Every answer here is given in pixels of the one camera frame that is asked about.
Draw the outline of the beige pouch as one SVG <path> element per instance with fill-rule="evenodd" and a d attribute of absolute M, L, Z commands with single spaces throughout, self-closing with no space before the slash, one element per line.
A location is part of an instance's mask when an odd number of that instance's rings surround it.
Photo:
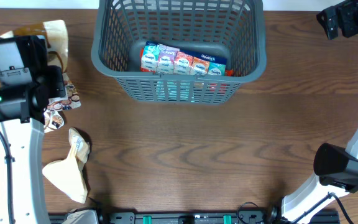
<path fill-rule="evenodd" d="M 88 189 L 83 168 L 88 161 L 90 143 L 75 128 L 69 129 L 70 150 L 63 160 L 50 162 L 43 169 L 44 177 L 73 201 L 85 203 Z"/>

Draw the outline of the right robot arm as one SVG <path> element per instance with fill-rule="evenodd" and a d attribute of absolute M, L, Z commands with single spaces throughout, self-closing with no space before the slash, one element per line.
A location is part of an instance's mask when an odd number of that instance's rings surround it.
<path fill-rule="evenodd" d="M 358 34 L 358 0 L 340 2 L 316 16 L 329 40 Z M 271 207 L 266 223 L 309 223 L 333 200 L 358 191 L 358 128 L 346 147 L 324 143 L 318 148 L 313 174 L 292 194 Z"/>

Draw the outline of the Pantree mushroom pouch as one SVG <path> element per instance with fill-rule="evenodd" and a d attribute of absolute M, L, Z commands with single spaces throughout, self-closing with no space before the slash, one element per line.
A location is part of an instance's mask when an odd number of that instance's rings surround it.
<path fill-rule="evenodd" d="M 78 92 L 67 75 L 68 66 L 68 31 L 63 20 L 47 21 L 20 27 L 4 34 L 2 38 L 24 35 L 42 35 L 45 37 L 48 52 L 48 65 L 61 68 L 65 96 L 49 99 L 47 111 L 63 111 L 81 106 Z"/>
<path fill-rule="evenodd" d="M 44 113 L 44 133 L 55 131 L 64 126 L 65 121 L 58 111 L 46 111 Z"/>

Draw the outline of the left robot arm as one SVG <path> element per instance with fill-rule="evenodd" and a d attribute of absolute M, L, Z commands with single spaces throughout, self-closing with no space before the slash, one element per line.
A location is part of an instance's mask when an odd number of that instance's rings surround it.
<path fill-rule="evenodd" d="M 66 95 L 43 35 L 0 37 L 0 223 L 50 223 L 42 175 L 44 111 Z"/>

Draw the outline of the mint green wipes pack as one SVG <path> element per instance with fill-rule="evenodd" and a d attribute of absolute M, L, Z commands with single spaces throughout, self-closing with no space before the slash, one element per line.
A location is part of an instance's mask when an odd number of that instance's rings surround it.
<path fill-rule="evenodd" d="M 166 82 L 158 81 L 155 84 L 155 92 L 158 101 L 195 102 L 195 96 L 190 93 L 191 82 Z"/>

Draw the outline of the Kleenex pocket tissue multipack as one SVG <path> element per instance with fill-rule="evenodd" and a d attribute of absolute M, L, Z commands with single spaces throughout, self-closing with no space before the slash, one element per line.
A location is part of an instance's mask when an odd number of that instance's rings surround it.
<path fill-rule="evenodd" d="M 140 53 L 141 72 L 162 75 L 225 76 L 227 60 L 223 57 L 147 41 Z"/>

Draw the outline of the San Remo spaghetti packet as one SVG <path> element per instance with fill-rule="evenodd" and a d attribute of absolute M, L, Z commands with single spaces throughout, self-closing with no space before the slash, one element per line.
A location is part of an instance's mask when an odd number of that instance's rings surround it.
<path fill-rule="evenodd" d="M 151 50 L 140 51 L 141 72 L 161 73 L 165 75 L 217 75 L 233 76 L 233 70 L 226 69 L 225 64 L 201 58 L 203 54 L 187 54 L 176 50 L 160 51 L 157 54 Z"/>

